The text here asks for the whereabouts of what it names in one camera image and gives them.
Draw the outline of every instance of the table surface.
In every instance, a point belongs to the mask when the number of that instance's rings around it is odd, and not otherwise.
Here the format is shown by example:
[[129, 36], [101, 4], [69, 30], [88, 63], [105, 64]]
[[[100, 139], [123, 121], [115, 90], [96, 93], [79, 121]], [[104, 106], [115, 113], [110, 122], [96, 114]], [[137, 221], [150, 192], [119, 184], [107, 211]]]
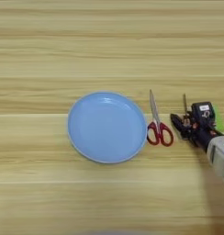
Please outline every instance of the table surface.
[[0, 234], [224, 234], [224, 186], [180, 140], [129, 162], [78, 154], [67, 113], [98, 90], [151, 120], [211, 101], [224, 119], [224, 1], [0, 1]]

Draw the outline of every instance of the red-handled scissors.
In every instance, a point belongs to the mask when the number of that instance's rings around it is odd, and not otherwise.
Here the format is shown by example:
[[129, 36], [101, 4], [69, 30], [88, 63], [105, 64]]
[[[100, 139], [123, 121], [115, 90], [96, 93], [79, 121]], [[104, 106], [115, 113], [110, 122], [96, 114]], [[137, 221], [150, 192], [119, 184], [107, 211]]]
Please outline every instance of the red-handled scissors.
[[[148, 126], [148, 135], [147, 135], [147, 141], [152, 145], [158, 145], [161, 143], [163, 146], [169, 147], [174, 143], [174, 135], [172, 131], [160, 121], [158, 108], [156, 106], [156, 102], [152, 93], [152, 90], [150, 90], [150, 102], [151, 102], [151, 111], [153, 116], [152, 123]], [[149, 137], [149, 130], [152, 129], [154, 133], [155, 140], [152, 140]], [[169, 141], [165, 141], [164, 138], [164, 132], [167, 132], [170, 136]]]

